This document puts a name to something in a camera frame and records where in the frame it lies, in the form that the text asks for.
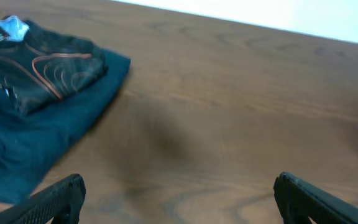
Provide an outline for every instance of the white wall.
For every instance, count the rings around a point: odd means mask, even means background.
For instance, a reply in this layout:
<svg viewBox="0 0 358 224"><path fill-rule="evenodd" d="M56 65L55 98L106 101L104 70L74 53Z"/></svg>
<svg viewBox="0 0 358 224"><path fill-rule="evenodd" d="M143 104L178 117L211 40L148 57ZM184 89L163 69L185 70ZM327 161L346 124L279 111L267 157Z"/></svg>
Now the white wall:
<svg viewBox="0 0 358 224"><path fill-rule="evenodd" d="M358 0L118 0L358 43Z"/></svg>

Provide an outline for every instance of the brown wooden surface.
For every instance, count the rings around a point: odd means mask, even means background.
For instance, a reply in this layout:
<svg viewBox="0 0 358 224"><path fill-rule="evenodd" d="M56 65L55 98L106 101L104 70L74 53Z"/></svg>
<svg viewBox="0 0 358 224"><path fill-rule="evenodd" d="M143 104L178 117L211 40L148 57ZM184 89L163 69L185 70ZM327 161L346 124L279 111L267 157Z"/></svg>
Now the brown wooden surface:
<svg viewBox="0 0 358 224"><path fill-rule="evenodd" d="M0 0L6 14L132 59L41 185L81 174L80 223L282 223L285 170L358 206L358 45L99 0Z"/></svg>

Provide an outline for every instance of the folded clothing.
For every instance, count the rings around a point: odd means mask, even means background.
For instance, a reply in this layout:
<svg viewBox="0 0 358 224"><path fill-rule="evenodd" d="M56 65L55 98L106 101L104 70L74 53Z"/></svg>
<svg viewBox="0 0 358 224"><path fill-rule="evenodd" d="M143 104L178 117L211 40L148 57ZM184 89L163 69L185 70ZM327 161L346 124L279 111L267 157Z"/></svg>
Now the folded clothing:
<svg viewBox="0 0 358 224"><path fill-rule="evenodd" d="M23 116L0 91L0 202L25 200L117 93L131 61L108 50L101 53L108 67L104 76L35 113Z"/></svg>
<svg viewBox="0 0 358 224"><path fill-rule="evenodd" d="M16 36L12 22L22 28ZM24 24L16 17L0 21L8 34L0 41L0 89L22 114L75 95L104 75L103 51L91 41Z"/></svg>

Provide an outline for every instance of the clothing pile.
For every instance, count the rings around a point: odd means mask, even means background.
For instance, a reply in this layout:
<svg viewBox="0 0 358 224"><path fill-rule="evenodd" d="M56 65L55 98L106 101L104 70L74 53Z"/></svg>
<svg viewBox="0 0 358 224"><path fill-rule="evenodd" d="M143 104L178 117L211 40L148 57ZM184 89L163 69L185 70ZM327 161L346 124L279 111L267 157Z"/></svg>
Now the clothing pile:
<svg viewBox="0 0 358 224"><path fill-rule="evenodd" d="M0 202L31 194L112 100L130 63L30 20L0 20Z"/></svg>

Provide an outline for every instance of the wooden table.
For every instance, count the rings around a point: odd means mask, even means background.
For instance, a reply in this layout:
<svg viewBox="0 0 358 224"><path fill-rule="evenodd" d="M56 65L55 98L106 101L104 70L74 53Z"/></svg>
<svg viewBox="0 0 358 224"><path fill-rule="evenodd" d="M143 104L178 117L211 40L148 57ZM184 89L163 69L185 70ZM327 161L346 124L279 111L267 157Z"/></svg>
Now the wooden table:
<svg viewBox="0 0 358 224"><path fill-rule="evenodd" d="M7 14L132 59L41 185L81 174L80 223L282 223L285 170L358 206L358 45L99 0L0 0Z"/></svg>

